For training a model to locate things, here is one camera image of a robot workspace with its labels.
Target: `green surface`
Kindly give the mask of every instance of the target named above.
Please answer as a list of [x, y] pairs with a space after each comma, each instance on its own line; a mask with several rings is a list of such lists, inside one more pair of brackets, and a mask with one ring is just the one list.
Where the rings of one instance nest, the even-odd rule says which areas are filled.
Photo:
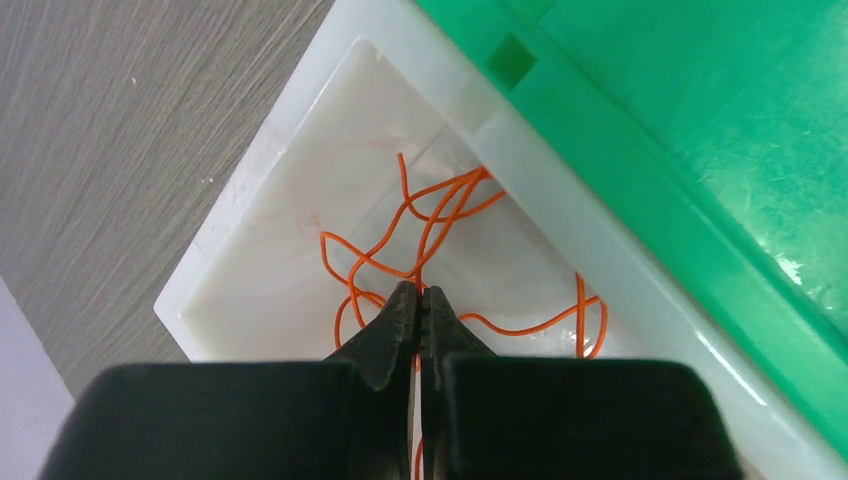
[[848, 1], [418, 3], [848, 458]]

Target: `tangled orange wire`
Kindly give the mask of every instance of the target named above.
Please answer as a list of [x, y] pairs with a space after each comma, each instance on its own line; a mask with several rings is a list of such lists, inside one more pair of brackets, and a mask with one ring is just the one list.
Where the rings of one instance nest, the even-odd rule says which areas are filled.
[[[360, 328], [365, 328], [365, 320], [362, 316], [362, 310], [359, 305], [359, 299], [364, 298], [366, 301], [370, 302], [377, 308], [382, 308], [386, 303], [386, 299], [379, 294], [371, 291], [363, 290], [356, 286], [356, 274], [364, 265], [370, 265], [377, 270], [384, 272], [388, 275], [400, 278], [400, 279], [412, 279], [419, 291], [423, 291], [426, 288], [426, 285], [422, 281], [422, 269], [424, 265], [433, 257], [436, 251], [444, 242], [447, 237], [448, 232], [450, 231], [453, 224], [461, 219], [468, 218], [472, 215], [476, 215], [505, 195], [504, 191], [500, 191], [495, 195], [488, 198], [486, 201], [480, 203], [476, 207], [469, 208], [468, 210], [463, 210], [465, 204], [468, 203], [468, 199], [471, 197], [471, 194], [474, 191], [474, 188], [482, 181], [489, 180], [492, 176], [489, 172], [483, 168], [482, 166], [475, 168], [474, 170], [464, 173], [461, 175], [457, 175], [451, 179], [445, 180], [444, 182], [438, 183], [436, 185], [432, 185], [430, 187], [424, 188], [414, 194], [409, 193], [409, 179], [408, 173], [406, 170], [406, 162], [404, 161], [403, 154], [397, 154], [397, 163], [398, 169], [400, 170], [400, 185], [401, 185], [401, 193], [403, 195], [403, 203], [401, 203], [400, 207], [398, 207], [395, 212], [392, 221], [389, 223], [388, 228], [386, 229], [385, 234], [377, 242], [374, 247], [372, 247], [367, 252], [362, 252], [350, 242], [345, 240], [331, 232], [321, 232], [321, 259], [324, 262], [324, 268], [327, 269], [327, 272], [340, 283], [345, 285], [348, 288], [348, 296], [342, 301], [341, 305], [336, 312], [336, 320], [333, 328], [333, 337], [335, 341], [336, 348], [339, 348], [342, 344], [341, 341], [341, 325], [342, 325], [342, 317], [344, 316], [344, 312], [347, 309], [348, 305], [352, 305], [354, 317], [356, 318], [356, 322], [359, 324]], [[447, 193], [442, 197], [439, 201], [436, 208], [433, 210], [433, 213], [430, 215], [425, 215], [421, 213], [414, 205], [414, 202], [425, 195], [430, 195], [440, 190], [448, 189]], [[457, 200], [456, 205], [450, 211], [449, 214], [442, 216], [442, 212], [447, 207], [448, 203], [453, 200], [457, 195], [459, 195], [459, 200]], [[374, 256], [386, 246], [386, 244], [391, 239], [392, 235], [397, 228], [398, 223], [400, 222], [403, 214], [409, 210], [416, 218], [426, 222], [424, 225], [424, 230], [421, 234], [421, 238], [418, 242], [417, 254], [415, 257], [415, 264], [409, 270], [402, 271], [396, 268], [390, 267], [383, 263], [380, 263], [374, 260]], [[437, 224], [443, 224], [441, 230], [439, 231], [436, 239], [433, 241], [432, 245], [427, 248], [427, 243], [430, 238], [430, 234], [432, 233], [433, 228]], [[355, 255], [358, 259], [356, 263], [354, 263], [353, 267], [351, 267], [348, 272], [347, 277], [343, 277], [338, 272], [333, 269], [330, 265], [330, 261], [327, 255], [327, 240], [332, 240], [353, 255]], [[586, 298], [586, 287], [583, 282], [583, 278], [579, 274], [575, 274], [576, 284], [577, 284], [577, 303], [565, 310], [563, 310], [558, 315], [554, 316], [550, 320], [542, 322], [536, 326], [523, 328], [518, 330], [508, 330], [502, 327], [499, 327], [492, 322], [490, 322], [486, 317], [480, 315], [479, 313], [465, 313], [459, 316], [460, 320], [477, 320], [483, 325], [485, 325], [490, 330], [506, 336], [517, 337], [523, 335], [532, 335], [534, 333], [541, 332], [569, 315], [575, 314], [577, 316], [577, 343], [575, 346], [575, 356], [577, 358], [583, 358], [585, 355], [584, 345], [585, 345], [585, 331], [586, 331], [586, 308], [589, 306], [599, 303], [601, 307], [601, 319], [600, 319], [600, 328], [598, 331], [598, 339], [595, 342], [595, 346], [592, 348], [591, 352], [589, 352], [588, 358], [594, 358], [601, 350], [601, 346], [604, 343], [604, 338], [606, 337], [607, 331], [607, 322], [608, 322], [608, 313], [607, 307], [601, 299], [595, 295], [589, 298]], [[420, 476], [420, 465], [421, 465], [421, 456], [424, 448], [423, 441], [419, 440], [418, 446], [415, 452], [415, 479], [418, 480]]]

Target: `gray wooden table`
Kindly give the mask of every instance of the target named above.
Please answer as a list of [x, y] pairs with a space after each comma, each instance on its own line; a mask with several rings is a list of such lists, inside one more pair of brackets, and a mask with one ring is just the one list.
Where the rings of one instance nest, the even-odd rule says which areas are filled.
[[152, 305], [329, 0], [0, 2], [0, 277], [74, 395]]

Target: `white container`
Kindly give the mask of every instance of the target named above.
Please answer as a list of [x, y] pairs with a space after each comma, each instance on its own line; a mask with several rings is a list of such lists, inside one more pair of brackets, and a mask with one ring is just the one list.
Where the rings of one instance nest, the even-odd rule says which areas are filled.
[[[482, 163], [497, 182], [472, 198], [508, 192], [458, 222], [425, 267], [458, 313], [508, 328], [539, 323], [575, 303], [576, 267], [612, 312], [601, 356], [694, 367], [758, 472], [750, 478], [848, 479], [818, 433], [409, 0], [337, 0], [326, 17], [156, 301], [188, 358], [329, 354], [346, 288], [324, 270], [319, 232], [375, 243], [402, 200], [397, 152], [413, 189]], [[435, 200], [416, 205], [428, 211]], [[404, 222], [377, 258], [406, 268], [421, 222]], [[354, 258], [330, 253], [346, 273]], [[384, 295], [395, 283], [371, 269], [360, 279]], [[594, 307], [590, 339], [597, 317]], [[346, 338], [350, 315], [344, 325]], [[573, 318], [523, 338], [469, 327], [499, 353], [574, 351]]]

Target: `green container rim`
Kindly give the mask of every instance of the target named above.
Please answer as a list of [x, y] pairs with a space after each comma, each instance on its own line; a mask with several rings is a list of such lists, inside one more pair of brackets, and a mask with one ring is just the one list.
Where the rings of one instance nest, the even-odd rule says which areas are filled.
[[[496, 0], [416, 1], [848, 459], [848, 344], [774, 259], [532, 15]], [[540, 17], [552, 3], [527, 8], [538, 8]]]

